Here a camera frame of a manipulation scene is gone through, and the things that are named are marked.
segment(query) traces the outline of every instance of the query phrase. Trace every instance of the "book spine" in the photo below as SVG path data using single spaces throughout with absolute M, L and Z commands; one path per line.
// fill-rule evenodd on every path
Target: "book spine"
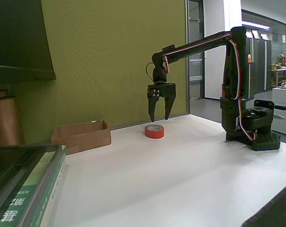
M 22 185 L 21 189 L 12 200 L 7 211 L 4 213 L 1 221 L 0 227 L 15 227 L 18 223 L 19 218 L 21 217 L 22 212 L 24 211 L 32 193 L 35 191 L 38 179 L 43 174 L 43 171 L 55 152 L 47 152 L 43 155 L 40 161 L 37 163 L 31 174 L 28 176 L 28 179 Z
M 54 205 L 54 201 L 55 201 L 55 198 L 56 198 L 56 194 L 57 194 L 57 191 L 58 191 L 59 186 L 61 184 L 61 178 L 62 178 L 62 173 L 63 173 L 64 166 L 65 166 L 65 161 L 63 162 L 63 165 L 62 165 L 62 167 L 61 167 L 61 169 L 59 171 L 59 175 L 58 175 L 58 177 L 56 179 L 55 186 L 52 189 L 52 193 L 50 195 L 50 199 L 49 199 L 48 204 L 46 206 L 45 213 L 44 213 L 44 216 L 43 216 L 43 219 L 42 219 L 40 227 L 47 227 L 48 226 L 48 223 L 49 223 L 49 220 L 50 220 L 50 217 L 51 217 L 51 212 L 52 212 L 53 205 Z
M 61 158 L 61 160 L 60 160 L 56 170 L 54 171 L 54 173 L 51 176 L 51 179 L 49 181 L 48 186 L 45 189 L 44 194 L 41 197 L 40 203 L 39 203 L 39 205 L 37 207 L 37 210 L 36 210 L 36 212 L 34 214 L 34 217 L 33 217 L 32 221 L 31 221 L 31 224 L 30 224 L 31 227 L 39 227 L 40 224 L 41 224 L 41 221 L 42 221 L 42 218 L 43 218 L 43 215 L 44 215 L 44 212 L 45 212 L 48 200 L 50 198 L 50 194 L 51 194 L 52 189 L 53 189 L 53 187 L 55 185 L 57 176 L 59 174 L 59 171 L 61 169 L 61 166 L 63 164 L 64 159 L 65 159 L 65 154 L 62 156 L 62 158 Z

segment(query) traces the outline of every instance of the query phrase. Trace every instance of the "green book cover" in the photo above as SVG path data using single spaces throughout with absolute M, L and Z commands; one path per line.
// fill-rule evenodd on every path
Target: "green book cover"
M 4 213 L 0 221 L 0 227 L 14 227 L 17 225 L 22 212 L 24 211 L 33 191 L 35 190 L 41 176 L 45 172 L 54 153 L 55 151 L 46 152 L 42 156 L 15 198 L 12 200 L 7 211 Z
M 42 219 L 43 219 L 49 198 L 50 198 L 51 193 L 52 193 L 52 189 L 56 183 L 56 179 L 57 179 L 57 176 L 58 176 L 60 169 L 63 165 L 64 159 L 65 159 L 65 152 L 64 152 L 59 164 L 57 165 L 55 171 L 53 172 L 51 179 L 49 181 L 49 184 L 47 185 L 47 187 L 46 187 L 46 189 L 45 189 L 45 191 L 41 197 L 40 203 L 39 203 L 37 210 L 35 212 L 35 215 L 31 221 L 31 224 L 30 224 L 31 227 L 39 227 L 41 222 L 42 222 Z

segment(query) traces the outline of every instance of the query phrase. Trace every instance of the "robotic arm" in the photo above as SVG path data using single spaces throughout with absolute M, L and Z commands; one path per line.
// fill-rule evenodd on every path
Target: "robotic arm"
M 234 27 L 230 32 L 219 32 L 178 48 L 170 45 L 161 52 L 154 53 L 154 84 L 147 89 L 151 121 L 154 121 L 156 102 L 160 97 L 165 98 L 166 120 L 176 97 L 175 84 L 167 83 L 169 64 L 222 45 L 226 46 L 226 57 L 220 106 L 226 140 L 249 144 L 253 150 L 279 149 L 280 137 L 271 133 L 274 103 L 255 100 L 253 108 L 245 109 L 249 80 L 245 27 Z

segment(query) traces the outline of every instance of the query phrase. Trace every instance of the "open cardboard box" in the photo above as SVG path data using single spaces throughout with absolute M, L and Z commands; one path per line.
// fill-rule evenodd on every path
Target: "open cardboard box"
M 69 155 L 111 144 L 110 129 L 105 121 L 57 125 L 52 134 L 52 143 L 66 145 Z

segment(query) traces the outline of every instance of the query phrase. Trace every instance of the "floor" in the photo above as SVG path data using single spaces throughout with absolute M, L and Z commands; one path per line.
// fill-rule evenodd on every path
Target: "floor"
M 272 91 L 256 94 L 254 99 L 272 100 Z M 247 101 L 246 107 L 253 107 L 254 99 Z M 221 123 L 221 109 L 219 100 L 215 99 L 192 99 L 190 101 L 190 113 L 195 116 L 206 118 Z M 286 143 L 286 135 L 275 132 L 281 136 L 281 141 Z

